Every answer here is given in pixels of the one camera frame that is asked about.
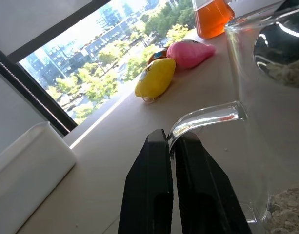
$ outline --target yellow toy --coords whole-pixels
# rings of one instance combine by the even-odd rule
[[[135,87],[135,95],[142,98],[157,98],[168,88],[175,71],[175,61],[162,58],[152,61],[142,72]]]

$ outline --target glass beaker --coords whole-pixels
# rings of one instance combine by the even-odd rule
[[[235,17],[224,0],[193,0],[196,29],[199,37],[213,38],[224,32],[224,25]]]
[[[225,27],[237,100],[187,114],[168,138],[172,146],[192,129],[244,120],[252,198],[241,205],[257,234],[299,234],[299,6],[279,6]]]

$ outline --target white container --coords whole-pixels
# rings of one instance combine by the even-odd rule
[[[37,124],[0,154],[0,234],[14,234],[75,165],[49,122]]]

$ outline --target window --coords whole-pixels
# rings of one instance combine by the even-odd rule
[[[81,124],[194,27],[191,0],[112,0],[20,65]]]

